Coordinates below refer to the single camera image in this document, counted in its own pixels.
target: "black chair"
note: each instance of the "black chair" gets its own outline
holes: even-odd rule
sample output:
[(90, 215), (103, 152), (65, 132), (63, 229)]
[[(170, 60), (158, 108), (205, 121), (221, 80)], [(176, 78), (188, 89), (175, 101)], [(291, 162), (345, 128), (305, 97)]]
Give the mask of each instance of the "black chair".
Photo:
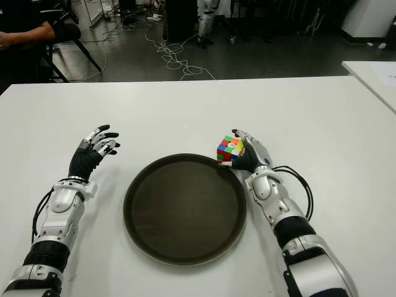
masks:
[[(80, 50), (86, 55), (86, 57), (92, 62), (92, 64), (101, 72), (100, 66), (91, 57), (89, 51), (79, 40), (81, 37), (81, 31), (76, 25), (79, 23), (78, 17), (72, 11), (71, 0), (33, 0), (33, 3), (37, 5), (41, 14), (44, 15), (45, 19), (51, 24), (54, 32), (55, 39), (51, 40), (48, 45), (48, 53), (43, 55), (43, 59), (51, 66), (53, 71), (63, 82), (69, 82), (63, 73), (53, 63), (53, 49), (57, 43), (73, 41)], [(74, 24), (67, 24), (65, 20), (71, 18)]]

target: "chair leg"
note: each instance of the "chair leg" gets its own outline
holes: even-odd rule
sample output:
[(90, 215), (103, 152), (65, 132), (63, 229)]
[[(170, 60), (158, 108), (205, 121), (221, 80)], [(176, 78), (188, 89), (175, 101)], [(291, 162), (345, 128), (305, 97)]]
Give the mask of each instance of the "chair leg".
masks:
[(52, 61), (52, 56), (54, 53), (54, 45), (48, 45), (48, 57)]
[(53, 71), (55, 71), (55, 73), (60, 77), (61, 80), (63, 80), (63, 82), (69, 82), (63, 73), (58, 69), (58, 67), (56, 67), (56, 65), (52, 62), (52, 60), (50, 60), (48, 55), (44, 54), (43, 59), (51, 66)]
[(85, 48), (85, 46), (80, 42), (80, 40), (75, 39), (73, 40), (76, 45), (80, 48), (80, 50), (84, 53), (84, 55), (87, 56), (87, 58), (89, 59), (89, 61), (92, 62), (92, 64), (96, 67), (96, 69), (99, 70), (99, 72), (101, 72), (101, 68), (100, 66), (95, 62), (95, 60), (91, 57), (89, 51)]

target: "person's arm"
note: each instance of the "person's arm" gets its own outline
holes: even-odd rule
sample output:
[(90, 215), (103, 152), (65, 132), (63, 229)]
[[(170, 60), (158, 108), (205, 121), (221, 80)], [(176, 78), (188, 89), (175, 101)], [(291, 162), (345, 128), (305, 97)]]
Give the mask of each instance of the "person's arm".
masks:
[(13, 45), (24, 45), (26, 43), (51, 40), (54, 38), (55, 33), (50, 23), (43, 22), (39, 27), (27, 32), (0, 32), (0, 50), (7, 50)]

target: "round tray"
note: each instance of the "round tray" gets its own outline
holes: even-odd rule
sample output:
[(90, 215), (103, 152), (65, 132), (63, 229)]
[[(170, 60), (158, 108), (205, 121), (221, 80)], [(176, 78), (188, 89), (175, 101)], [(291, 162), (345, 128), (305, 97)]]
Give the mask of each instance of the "round tray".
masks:
[(148, 255), (175, 265), (196, 265), (225, 252), (246, 219), (241, 183), (210, 158), (180, 154), (159, 159), (133, 180), (124, 221)]

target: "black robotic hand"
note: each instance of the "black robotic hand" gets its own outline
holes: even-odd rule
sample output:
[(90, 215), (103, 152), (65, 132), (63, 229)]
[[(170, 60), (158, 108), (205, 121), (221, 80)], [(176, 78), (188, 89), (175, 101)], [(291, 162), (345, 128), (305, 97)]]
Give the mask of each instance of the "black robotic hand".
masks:
[(235, 137), (242, 139), (244, 152), (238, 159), (232, 162), (223, 162), (223, 165), (234, 169), (247, 170), (252, 173), (261, 166), (272, 167), (272, 161), (267, 149), (258, 140), (242, 130), (233, 129), (232, 131)]
[(81, 141), (70, 162), (69, 177), (76, 176), (88, 181), (104, 156), (117, 154), (114, 148), (120, 144), (110, 138), (118, 137), (119, 134), (102, 133), (109, 128), (110, 125), (100, 126)]

